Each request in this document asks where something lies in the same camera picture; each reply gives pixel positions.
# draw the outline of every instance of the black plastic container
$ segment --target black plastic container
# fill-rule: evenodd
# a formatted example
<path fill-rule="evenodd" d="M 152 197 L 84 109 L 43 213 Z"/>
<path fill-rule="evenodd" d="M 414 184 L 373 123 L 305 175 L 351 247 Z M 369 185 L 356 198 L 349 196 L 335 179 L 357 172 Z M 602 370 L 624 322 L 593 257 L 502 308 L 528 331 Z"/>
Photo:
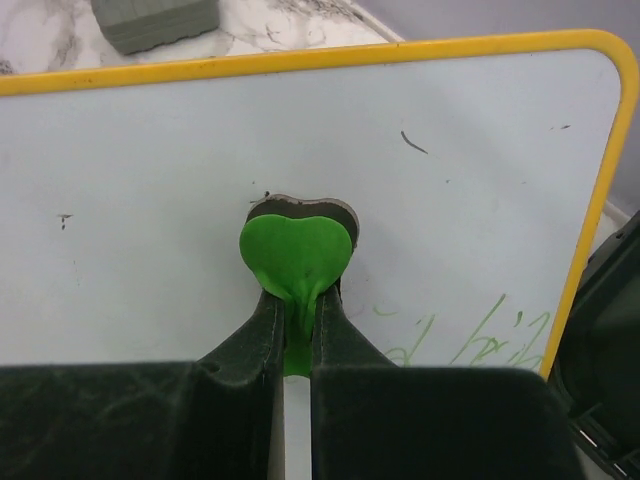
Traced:
<path fill-rule="evenodd" d="M 580 448 L 640 480 L 640 212 L 589 259 L 549 384 Z"/>

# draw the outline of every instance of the smudge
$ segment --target smudge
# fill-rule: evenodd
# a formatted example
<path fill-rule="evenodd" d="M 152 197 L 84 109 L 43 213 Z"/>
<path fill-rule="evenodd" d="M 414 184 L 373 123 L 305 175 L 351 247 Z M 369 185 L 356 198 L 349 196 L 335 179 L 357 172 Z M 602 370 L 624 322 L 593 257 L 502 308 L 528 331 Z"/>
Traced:
<path fill-rule="evenodd" d="M 73 268 L 76 271 L 76 285 L 80 286 L 80 276 L 78 275 L 78 267 L 76 266 L 76 261 L 73 261 Z"/>
<path fill-rule="evenodd" d="M 348 315 L 347 315 L 347 318 L 348 318 L 349 320 L 353 320 L 354 318 L 359 317 L 359 316 L 360 316 L 360 315 L 362 315 L 363 313 L 364 313 L 364 305 L 361 305 L 361 306 L 360 306 L 360 308 L 358 308 L 358 310 L 356 310 L 356 311 L 355 311 L 355 312 L 353 312 L 353 313 L 348 314 Z"/>
<path fill-rule="evenodd" d="M 398 312 L 381 312 L 380 310 L 378 310 L 377 306 L 373 307 L 373 313 L 375 313 L 379 317 L 392 317 L 398 314 Z"/>
<path fill-rule="evenodd" d="M 4 58 L 0 58 L 0 75 L 13 75 L 17 73 L 11 65 L 9 60 L 5 60 Z"/>
<path fill-rule="evenodd" d="M 4 152 L 2 154 L 2 159 L 0 160 L 0 170 L 6 170 L 11 166 L 11 155 L 9 152 Z"/>

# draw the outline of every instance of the yellow whiteboard frame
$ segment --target yellow whiteboard frame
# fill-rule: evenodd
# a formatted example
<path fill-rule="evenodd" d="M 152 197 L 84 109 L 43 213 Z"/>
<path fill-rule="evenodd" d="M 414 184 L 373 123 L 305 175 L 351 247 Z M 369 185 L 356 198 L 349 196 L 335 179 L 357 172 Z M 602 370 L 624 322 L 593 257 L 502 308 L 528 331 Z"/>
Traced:
<path fill-rule="evenodd" d="M 548 378 L 638 99 L 640 82 L 635 55 L 631 48 L 615 35 L 600 30 L 562 30 L 208 58 L 57 73 L 9 75 L 0 77 L 0 96 L 571 49 L 595 50 L 609 57 L 620 75 L 621 94 L 618 111 L 609 134 L 600 171 L 540 366 L 540 374 Z"/>

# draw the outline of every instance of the heart-shaped eraser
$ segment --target heart-shaped eraser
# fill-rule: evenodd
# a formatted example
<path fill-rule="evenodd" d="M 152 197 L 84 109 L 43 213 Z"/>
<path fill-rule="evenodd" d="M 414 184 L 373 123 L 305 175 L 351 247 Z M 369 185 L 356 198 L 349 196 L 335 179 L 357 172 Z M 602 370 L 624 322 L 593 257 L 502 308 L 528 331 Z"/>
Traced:
<path fill-rule="evenodd" d="M 310 375 L 316 299 L 346 270 L 357 236 L 355 212 L 338 200 L 272 195 L 249 212 L 240 253 L 262 288 L 285 303 L 285 376 Z"/>

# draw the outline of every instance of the gray wall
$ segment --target gray wall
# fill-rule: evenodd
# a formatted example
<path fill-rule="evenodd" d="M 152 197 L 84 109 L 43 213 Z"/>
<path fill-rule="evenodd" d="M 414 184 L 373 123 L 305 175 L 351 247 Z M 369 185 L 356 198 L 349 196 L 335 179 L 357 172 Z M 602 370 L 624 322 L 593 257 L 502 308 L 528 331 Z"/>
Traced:
<path fill-rule="evenodd" d="M 640 56 L 638 0 L 357 0 L 408 40 L 599 28 L 623 38 Z M 636 112 L 609 200 L 640 210 L 640 115 Z"/>

